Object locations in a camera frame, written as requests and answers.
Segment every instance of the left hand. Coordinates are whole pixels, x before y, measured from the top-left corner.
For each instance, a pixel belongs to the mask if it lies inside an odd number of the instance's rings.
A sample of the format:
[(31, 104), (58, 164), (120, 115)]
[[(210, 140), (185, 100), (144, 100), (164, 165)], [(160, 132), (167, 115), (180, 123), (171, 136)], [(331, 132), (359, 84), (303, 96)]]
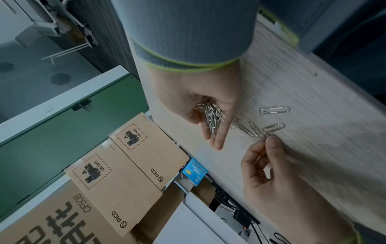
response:
[[(156, 96), (165, 107), (190, 123), (201, 123), (204, 139), (210, 140), (210, 145), (216, 150), (221, 150), (241, 95), (239, 61), (207, 72), (184, 73), (148, 68)], [(206, 127), (205, 114), (194, 108), (203, 96), (213, 97), (226, 117), (225, 122), (220, 122), (216, 138)]]

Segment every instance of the hand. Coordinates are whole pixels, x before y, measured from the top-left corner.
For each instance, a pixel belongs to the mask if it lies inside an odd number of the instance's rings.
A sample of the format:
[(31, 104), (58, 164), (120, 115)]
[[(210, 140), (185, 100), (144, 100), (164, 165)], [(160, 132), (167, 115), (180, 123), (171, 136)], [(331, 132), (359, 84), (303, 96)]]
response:
[[(241, 95), (239, 62), (216, 70), (197, 73), (169, 72), (148, 68), (156, 96), (165, 107), (190, 123), (201, 123), (204, 139), (210, 140), (210, 145), (216, 150), (221, 150)], [(215, 104), (226, 117), (225, 122), (220, 122), (216, 138), (206, 127), (205, 114), (194, 109), (202, 101), (203, 96), (213, 97)]]
[[(271, 163), (271, 179), (263, 169)], [(281, 140), (253, 144), (241, 162), (247, 201), (294, 243), (336, 244), (353, 233), (330, 203), (292, 169)]]

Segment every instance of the blue box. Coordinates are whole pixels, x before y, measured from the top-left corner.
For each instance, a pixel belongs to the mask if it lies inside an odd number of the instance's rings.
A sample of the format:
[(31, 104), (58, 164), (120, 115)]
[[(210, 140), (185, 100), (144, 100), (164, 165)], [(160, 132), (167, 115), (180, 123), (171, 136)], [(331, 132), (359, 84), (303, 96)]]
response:
[(202, 178), (208, 173), (208, 171), (199, 164), (194, 158), (190, 159), (189, 163), (185, 166), (182, 171), (195, 186), (201, 182)]

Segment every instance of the gray sleeve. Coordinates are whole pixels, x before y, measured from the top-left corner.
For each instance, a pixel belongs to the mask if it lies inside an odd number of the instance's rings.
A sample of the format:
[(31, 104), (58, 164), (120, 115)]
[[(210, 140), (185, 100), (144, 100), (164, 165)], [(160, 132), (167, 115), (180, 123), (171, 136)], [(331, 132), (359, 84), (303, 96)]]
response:
[(112, 0), (140, 58), (157, 66), (217, 66), (253, 39), (260, 0)]

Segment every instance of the fingernail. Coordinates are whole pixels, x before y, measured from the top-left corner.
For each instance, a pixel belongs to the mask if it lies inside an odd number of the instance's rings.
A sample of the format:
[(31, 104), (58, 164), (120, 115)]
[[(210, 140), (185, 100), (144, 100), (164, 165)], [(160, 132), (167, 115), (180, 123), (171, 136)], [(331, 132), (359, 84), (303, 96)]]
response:
[(271, 135), (265, 140), (265, 146), (270, 148), (276, 148), (281, 146), (280, 138), (276, 135)]

